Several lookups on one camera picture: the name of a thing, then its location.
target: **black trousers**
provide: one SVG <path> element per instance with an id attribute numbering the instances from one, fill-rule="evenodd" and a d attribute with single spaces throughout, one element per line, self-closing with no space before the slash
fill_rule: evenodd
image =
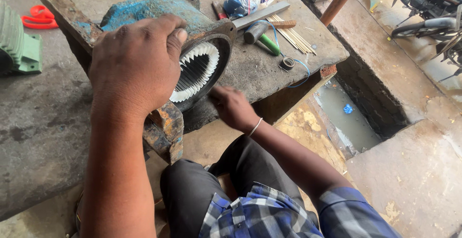
<path id="1" fill-rule="evenodd" d="M 208 206 L 217 193 L 232 202 L 220 187 L 217 176 L 229 173 L 238 196 L 247 196 L 254 181 L 279 190 L 304 208 L 297 185 L 267 151 L 241 135 L 208 171 L 188 159 L 167 166 L 160 178 L 160 190 L 167 209 L 170 236 L 198 237 Z M 308 215 L 317 225 L 314 212 Z"/>

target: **dirty water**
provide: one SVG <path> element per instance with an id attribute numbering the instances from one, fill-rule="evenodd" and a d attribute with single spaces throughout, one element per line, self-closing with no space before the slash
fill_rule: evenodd
<path id="1" fill-rule="evenodd" d="M 336 127 L 340 139 L 352 155 L 367 151 L 382 142 L 334 78 L 319 88 L 314 97 Z M 343 111 L 346 104 L 353 108 L 350 114 Z"/>

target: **fingernail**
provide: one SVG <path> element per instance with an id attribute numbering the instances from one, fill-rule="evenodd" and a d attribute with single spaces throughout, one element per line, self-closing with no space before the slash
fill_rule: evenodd
<path id="1" fill-rule="evenodd" d="M 178 31 L 176 34 L 176 37 L 180 40 L 181 43 L 184 43 L 186 38 L 188 38 L 188 32 L 181 28 L 180 31 Z"/>

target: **silver bracelet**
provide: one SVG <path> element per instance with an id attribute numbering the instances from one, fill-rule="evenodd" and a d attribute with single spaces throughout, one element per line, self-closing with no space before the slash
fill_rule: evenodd
<path id="1" fill-rule="evenodd" d="M 255 126 L 255 128 L 250 132 L 249 137 L 252 135 L 252 133 L 254 133 L 254 131 L 255 131 L 255 130 L 257 129 L 257 127 L 260 125 L 260 123 L 262 122 L 262 119 L 263 119 L 263 117 L 260 118 L 260 120 L 259 120 L 258 123 L 257 123 L 257 126 Z"/>

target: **red handle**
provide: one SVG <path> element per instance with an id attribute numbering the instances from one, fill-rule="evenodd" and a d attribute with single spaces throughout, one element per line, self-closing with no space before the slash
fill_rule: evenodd
<path id="1" fill-rule="evenodd" d="M 31 8 L 31 15 L 39 19 L 54 19 L 55 16 L 43 5 L 35 5 Z"/>
<path id="2" fill-rule="evenodd" d="M 24 26 L 27 28 L 34 28 L 34 29 L 50 29 L 50 28 L 58 28 L 58 24 L 54 19 L 39 19 L 33 17 L 22 16 L 21 20 L 23 21 Z"/>

